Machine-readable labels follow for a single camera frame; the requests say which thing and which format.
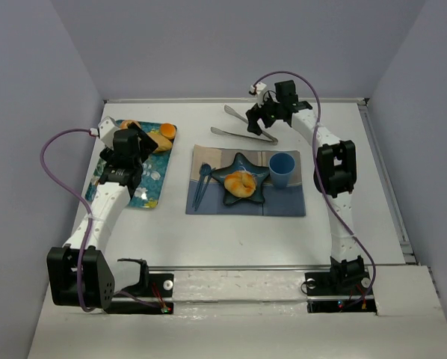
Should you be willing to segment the metal tongs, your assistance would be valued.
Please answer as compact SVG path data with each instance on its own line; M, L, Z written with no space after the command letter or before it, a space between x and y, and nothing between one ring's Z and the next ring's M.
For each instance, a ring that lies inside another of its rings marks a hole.
M239 119L241 122L243 122L245 124L245 129L248 128L249 122L246 117L244 117L243 115L240 115L234 108L232 108L229 105L225 105L223 107L223 109L224 109L224 112L227 113L228 115L235 117L235 118ZM276 137L274 137L273 135L269 134L266 131L262 131L262 133L260 135L254 135L254 134L249 135L249 132L247 132L247 134L244 135L243 133L228 132L228 131L219 129L217 127L211 126L210 132L214 135L239 138L239 139L243 139L243 140L249 140L249 141L259 142L259 143L263 143L263 144L269 144L272 146L277 146L279 143L279 141Z

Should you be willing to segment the twisted orange glazed bread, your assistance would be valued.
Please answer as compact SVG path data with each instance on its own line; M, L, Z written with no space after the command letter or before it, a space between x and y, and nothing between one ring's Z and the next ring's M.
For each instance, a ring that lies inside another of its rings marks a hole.
M252 174L246 171L235 171L226 176L224 187L236 197L247 198L255 192L256 180Z

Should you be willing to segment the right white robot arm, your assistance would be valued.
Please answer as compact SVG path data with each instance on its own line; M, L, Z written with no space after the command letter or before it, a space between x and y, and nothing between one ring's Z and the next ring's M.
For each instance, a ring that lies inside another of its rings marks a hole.
M314 183L327 205L331 232L330 268L306 275L306 293L313 296L349 295L368 276L354 231L351 196L357 181L356 146L321 125L320 110L300 101L292 80L277 82L275 94L262 82L250 86L256 104L246 112L247 131L261 135L282 120L312 147Z

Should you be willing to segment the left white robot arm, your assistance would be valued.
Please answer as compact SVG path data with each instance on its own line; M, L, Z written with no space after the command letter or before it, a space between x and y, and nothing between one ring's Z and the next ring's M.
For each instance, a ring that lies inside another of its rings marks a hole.
M115 295L127 295L132 286L142 290L149 286L145 260L123 258L108 263L105 249L117 219L141 183L143 163L158 145L138 124L120 128L110 117L86 133L105 145L99 154L105 167L91 203L53 173L48 174L83 204L86 214L62 246L50 249L46 264L54 304L89 313L107 309Z

